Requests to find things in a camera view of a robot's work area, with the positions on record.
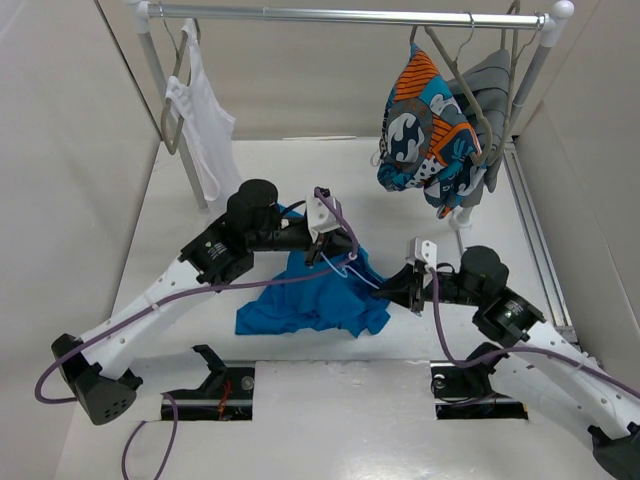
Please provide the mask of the light blue wire hanger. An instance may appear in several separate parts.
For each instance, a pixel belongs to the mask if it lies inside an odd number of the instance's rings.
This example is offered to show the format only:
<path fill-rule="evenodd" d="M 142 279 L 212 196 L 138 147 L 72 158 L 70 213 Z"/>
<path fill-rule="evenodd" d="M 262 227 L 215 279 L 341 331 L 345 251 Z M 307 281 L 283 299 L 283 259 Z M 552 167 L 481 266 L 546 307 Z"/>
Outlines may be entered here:
<path fill-rule="evenodd" d="M 364 282 L 365 284 L 367 284 L 369 287 L 371 287 L 373 289 L 379 289 L 380 288 L 380 286 L 378 284 L 368 280 L 367 278 L 365 278 L 363 275 L 361 275 L 357 270 L 355 270 L 351 266 L 345 265 L 345 266 L 342 266 L 342 267 L 338 267 L 338 266 L 334 265 L 331 262 L 331 260 L 324 253 L 321 253 L 321 258 L 326 263 L 326 265 L 329 266 L 341 278 L 347 278 L 349 275 L 353 275 L 353 276 L 357 277 L 358 279 L 360 279 L 362 282 Z"/>

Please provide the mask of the blue t shirt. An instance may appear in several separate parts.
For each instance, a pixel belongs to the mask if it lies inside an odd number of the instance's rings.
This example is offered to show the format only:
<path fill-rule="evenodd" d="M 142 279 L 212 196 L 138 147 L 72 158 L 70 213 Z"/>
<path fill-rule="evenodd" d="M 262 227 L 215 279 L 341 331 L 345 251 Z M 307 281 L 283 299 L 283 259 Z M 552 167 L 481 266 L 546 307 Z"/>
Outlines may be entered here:
<path fill-rule="evenodd" d="M 368 280 L 384 282 L 369 264 L 364 248 L 355 260 L 347 255 L 331 258 L 342 267 L 349 265 Z M 238 335 L 284 335 L 304 329 L 339 329 L 357 338 L 366 332 L 380 333 L 390 320 L 389 302 L 372 296 L 374 289 L 353 275 L 341 278 L 322 260 L 312 268 L 304 265 L 303 254 L 291 253 L 286 268 L 273 278 L 257 299 L 237 310 Z"/>

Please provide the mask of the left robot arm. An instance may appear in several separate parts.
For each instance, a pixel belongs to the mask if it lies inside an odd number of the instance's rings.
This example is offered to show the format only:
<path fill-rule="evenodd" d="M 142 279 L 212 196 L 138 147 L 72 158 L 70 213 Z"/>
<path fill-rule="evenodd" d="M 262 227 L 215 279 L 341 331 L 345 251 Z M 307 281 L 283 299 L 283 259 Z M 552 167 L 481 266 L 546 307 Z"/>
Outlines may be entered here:
<path fill-rule="evenodd" d="M 199 303 L 240 289 L 237 280 L 253 268 L 256 253 L 300 252 L 308 267 L 325 257 L 356 258 L 356 236 L 330 191 L 317 187 L 303 203 L 304 215 L 288 218 L 274 184 L 243 182 L 225 213 L 131 304 L 78 337 L 63 334 L 53 342 L 54 367 L 94 425 L 116 420 L 142 396 L 196 391 L 208 397 L 220 390 L 227 367 L 206 344 L 182 354 L 143 353 Z"/>

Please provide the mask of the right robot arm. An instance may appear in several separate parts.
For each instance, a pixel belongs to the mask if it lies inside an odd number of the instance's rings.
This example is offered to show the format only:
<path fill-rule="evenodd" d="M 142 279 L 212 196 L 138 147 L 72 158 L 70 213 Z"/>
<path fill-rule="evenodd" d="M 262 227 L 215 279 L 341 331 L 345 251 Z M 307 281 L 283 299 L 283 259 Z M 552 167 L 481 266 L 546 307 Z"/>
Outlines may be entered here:
<path fill-rule="evenodd" d="M 460 266 L 442 272 L 433 243 L 409 243 L 405 266 L 375 290 L 414 313 L 433 307 L 438 340 L 473 393 L 509 397 L 546 417 L 589 448 L 616 479 L 639 476 L 639 392 L 569 343 L 531 302 L 507 285 L 508 267 L 486 246 L 472 246 Z M 473 306 L 486 341 L 455 358 L 444 335 L 441 304 Z"/>

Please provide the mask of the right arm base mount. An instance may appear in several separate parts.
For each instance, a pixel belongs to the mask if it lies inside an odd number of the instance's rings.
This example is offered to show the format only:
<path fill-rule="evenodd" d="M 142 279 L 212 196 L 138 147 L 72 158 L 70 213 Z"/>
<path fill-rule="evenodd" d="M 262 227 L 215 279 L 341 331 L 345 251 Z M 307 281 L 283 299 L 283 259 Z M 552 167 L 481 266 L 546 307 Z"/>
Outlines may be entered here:
<path fill-rule="evenodd" d="M 496 372 L 499 358 L 485 360 L 469 368 L 449 361 L 431 363 L 430 389 L 434 396 L 437 420 L 528 420 L 526 407 L 496 393 L 490 376 Z"/>

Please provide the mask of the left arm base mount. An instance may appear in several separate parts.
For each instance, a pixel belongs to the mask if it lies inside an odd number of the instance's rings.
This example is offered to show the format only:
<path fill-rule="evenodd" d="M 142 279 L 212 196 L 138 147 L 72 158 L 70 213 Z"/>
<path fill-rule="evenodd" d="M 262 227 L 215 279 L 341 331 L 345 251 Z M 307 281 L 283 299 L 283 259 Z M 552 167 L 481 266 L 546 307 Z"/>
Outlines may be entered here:
<path fill-rule="evenodd" d="M 208 375 L 193 389 L 170 391 L 180 421 L 250 421 L 253 417 L 255 362 L 224 363 L 207 345 L 192 348 Z"/>

